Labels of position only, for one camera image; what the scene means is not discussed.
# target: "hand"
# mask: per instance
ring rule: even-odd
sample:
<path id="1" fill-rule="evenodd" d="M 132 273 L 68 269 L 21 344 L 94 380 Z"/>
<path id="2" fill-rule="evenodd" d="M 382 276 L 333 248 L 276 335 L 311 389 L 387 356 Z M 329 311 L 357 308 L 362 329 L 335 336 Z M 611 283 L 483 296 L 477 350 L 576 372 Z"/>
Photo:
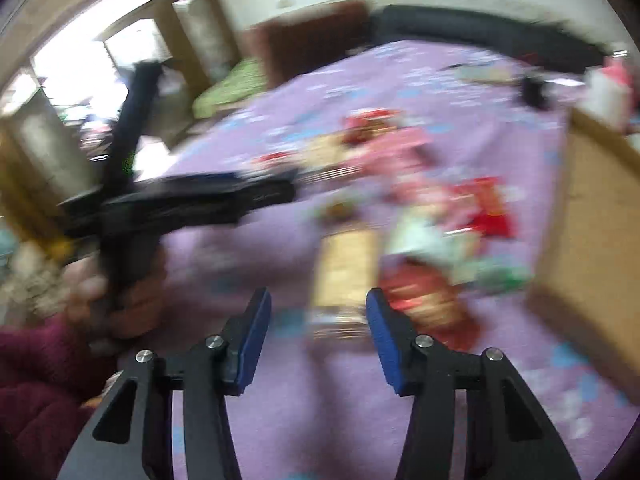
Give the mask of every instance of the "hand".
<path id="1" fill-rule="evenodd" d="M 158 326 L 164 307 L 164 263 L 164 250 L 160 247 L 149 275 L 124 292 L 124 310 L 112 313 L 108 320 L 115 337 L 130 339 Z M 64 279 L 69 288 L 64 311 L 66 320 L 86 333 L 90 326 L 90 305 L 106 294 L 107 279 L 100 273 L 94 256 L 66 266 Z"/>

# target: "screw head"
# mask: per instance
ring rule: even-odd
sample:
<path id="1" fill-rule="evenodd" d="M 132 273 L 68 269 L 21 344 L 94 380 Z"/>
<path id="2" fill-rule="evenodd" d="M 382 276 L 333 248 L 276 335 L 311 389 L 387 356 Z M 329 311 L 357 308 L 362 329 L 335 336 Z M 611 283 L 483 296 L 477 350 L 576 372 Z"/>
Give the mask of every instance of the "screw head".
<path id="1" fill-rule="evenodd" d="M 486 350 L 486 356 L 489 358 L 489 361 L 500 361 L 504 357 L 504 354 L 499 348 L 488 348 Z"/>
<path id="2" fill-rule="evenodd" d="M 433 337 L 430 335 L 419 335 L 415 338 L 415 344 L 420 348 L 429 348 L 433 346 Z"/>
<path id="3" fill-rule="evenodd" d="M 225 342 L 220 335 L 210 335 L 204 340 L 204 344 L 207 345 L 208 348 L 218 348 L 222 346 Z"/>
<path id="4" fill-rule="evenodd" d="M 147 361 L 151 361 L 153 356 L 154 353 L 151 350 L 141 350 L 136 354 L 136 361 L 139 363 L 146 363 Z"/>

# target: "person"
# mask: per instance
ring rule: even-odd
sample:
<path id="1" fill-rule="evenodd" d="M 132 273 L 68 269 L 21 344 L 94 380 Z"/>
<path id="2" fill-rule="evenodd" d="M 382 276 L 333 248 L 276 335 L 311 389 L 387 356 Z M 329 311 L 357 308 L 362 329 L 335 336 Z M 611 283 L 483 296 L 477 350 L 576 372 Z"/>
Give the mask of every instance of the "person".
<path id="1" fill-rule="evenodd" d="M 114 336 L 134 338 L 158 326 L 165 276 L 159 251 L 150 274 L 124 293 L 125 309 L 108 319 Z M 117 366 L 116 357 L 96 357 L 88 346 L 90 304 L 108 285 L 97 259 L 70 264 L 63 279 L 68 294 L 59 314 L 38 328 L 0 332 L 0 462 L 9 463 L 2 448 L 10 447 L 16 462 L 45 480 L 57 477 Z"/>

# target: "green cloth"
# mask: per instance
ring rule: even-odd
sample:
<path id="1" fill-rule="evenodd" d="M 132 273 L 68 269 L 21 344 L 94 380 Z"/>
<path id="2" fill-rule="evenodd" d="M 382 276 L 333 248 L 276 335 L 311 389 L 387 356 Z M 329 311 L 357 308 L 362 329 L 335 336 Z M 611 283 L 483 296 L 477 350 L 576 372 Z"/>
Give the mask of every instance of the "green cloth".
<path id="1" fill-rule="evenodd" d="M 220 83 L 204 91 L 193 102 L 193 115 L 205 119 L 223 105 L 237 103 L 267 89 L 267 78 L 255 57 L 243 59 Z"/>

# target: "bed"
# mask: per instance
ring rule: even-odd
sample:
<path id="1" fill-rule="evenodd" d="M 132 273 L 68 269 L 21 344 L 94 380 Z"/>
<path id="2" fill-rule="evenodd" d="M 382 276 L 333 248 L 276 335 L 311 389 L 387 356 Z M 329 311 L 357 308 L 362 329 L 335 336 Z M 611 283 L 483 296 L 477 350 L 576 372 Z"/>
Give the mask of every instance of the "bed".
<path id="1" fill-rule="evenodd" d="M 363 107 L 395 107 L 433 137 L 438 170 L 499 174 L 518 236 L 492 241 L 491 253 L 532 268 L 562 164 L 567 106 L 577 90 L 558 87 L 556 105 L 537 112 L 513 87 L 460 82 L 447 67 L 513 59 L 476 46 L 402 40 L 378 46 L 289 83 L 188 144 L 168 174 L 234 170 L 273 150 L 340 129 Z M 170 290 L 166 327 L 148 341 L 161 351 L 215 333 L 268 286 L 274 316 L 254 383 L 228 412 L 243 477 L 248 480 L 367 479 L 395 475 L 411 400 L 385 383 L 373 352 L 309 344 L 304 307 L 322 231 L 311 218 L 321 197 L 253 213 L 237 228 L 189 228 L 165 238 Z M 388 230 L 396 206 L 375 201 L 367 220 Z M 584 480 L 616 452 L 638 409 L 523 306 L 524 295 L 469 297 L 483 325 L 474 351 L 504 350 L 558 428 Z M 174 469 L 186 478 L 181 396 L 174 396 Z M 463 398 L 458 409 L 464 410 Z M 452 478 L 463 472 L 456 442 Z"/>

